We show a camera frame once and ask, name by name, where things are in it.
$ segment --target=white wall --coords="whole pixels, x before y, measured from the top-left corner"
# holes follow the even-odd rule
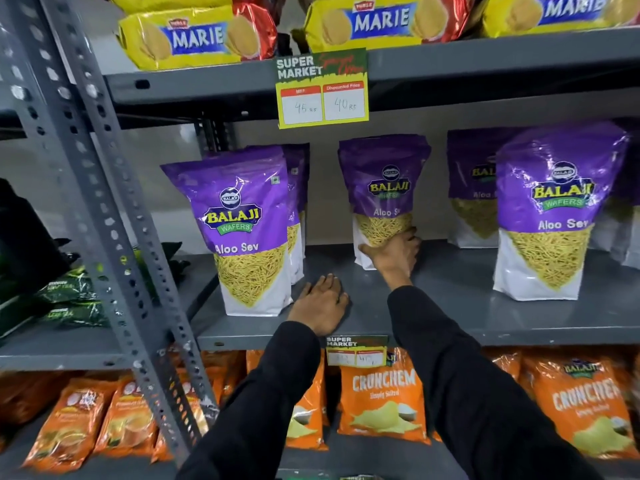
[[[101,0],[73,1],[83,15],[101,71],[106,74],[135,71],[113,36],[119,10]],[[288,0],[281,27],[301,26],[303,21],[297,1]],[[311,142],[308,237],[311,244],[328,244],[351,242],[347,195],[337,161],[341,139],[395,132],[427,136],[433,152],[416,188],[414,217],[421,236],[436,239],[446,236],[452,217],[447,202],[447,130],[629,115],[640,116],[640,89],[376,112],[367,123],[293,130],[279,130],[276,121],[250,121],[237,124],[236,133],[240,146]],[[125,156],[137,170],[161,240],[183,241],[183,249],[188,253],[206,252],[188,202],[159,168],[167,162],[200,158],[192,127],[146,128],[124,133]],[[37,165],[27,140],[0,143],[0,176],[8,178],[17,192],[29,199],[55,237],[66,234],[57,188]]]

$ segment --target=left hand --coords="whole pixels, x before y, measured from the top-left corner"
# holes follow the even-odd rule
[[[318,337],[329,335],[338,327],[349,304],[347,293],[340,290],[340,280],[332,274],[320,276],[313,288],[307,283],[287,320],[304,323]]]

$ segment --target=right hand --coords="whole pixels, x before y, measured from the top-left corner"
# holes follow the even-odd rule
[[[373,261],[373,265],[391,289],[395,289],[412,284],[411,272],[415,266],[421,241],[415,235],[415,227],[412,227],[396,234],[379,248],[361,244],[358,249]]]

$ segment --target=orange packet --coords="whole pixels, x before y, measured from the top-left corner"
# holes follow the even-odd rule
[[[118,388],[104,419],[94,453],[114,458],[151,456],[158,427],[133,375],[118,380]]]
[[[251,372],[258,367],[263,353],[261,350],[247,350],[247,372]],[[286,446],[289,448],[328,450],[323,439],[323,421],[324,416],[326,416],[326,398],[323,384],[324,350],[311,387],[307,389],[302,399],[293,407],[293,414],[287,430]]]
[[[640,458],[610,359],[548,354],[525,364],[558,435],[595,458]]]
[[[196,394],[195,389],[191,386],[187,371],[185,371],[184,369],[179,369],[178,376],[180,377],[184,395],[187,396],[187,402],[189,403],[189,407],[191,408],[193,417],[196,420],[198,429],[200,430],[200,434],[204,435],[209,430],[209,425],[207,424],[207,419],[204,417],[204,413],[202,412],[202,408],[200,407],[200,400],[198,399],[198,395]],[[173,460],[173,455],[169,451],[169,446],[167,446],[163,434],[160,433],[158,435],[158,440],[156,441],[154,453],[151,457],[151,463],[154,463],[156,461],[171,460]]]
[[[431,444],[427,436],[422,382],[409,354],[396,347],[391,366],[340,366],[342,435],[391,436]]]
[[[115,389],[115,382],[71,379],[22,466],[57,474],[80,468],[93,449]]]
[[[500,367],[503,371],[517,381],[520,377],[520,364],[522,353],[516,350],[505,350],[497,347],[487,347],[483,349],[484,356]]]

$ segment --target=white price box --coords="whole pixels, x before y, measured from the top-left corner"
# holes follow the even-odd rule
[[[280,97],[285,124],[318,123],[323,120],[320,86],[281,89]]]
[[[356,355],[356,367],[380,367],[386,362],[387,357],[380,350],[361,351]]]
[[[364,118],[364,81],[325,84],[323,96],[326,121]]]
[[[327,351],[326,362],[329,365],[356,365],[356,353],[350,351]]]

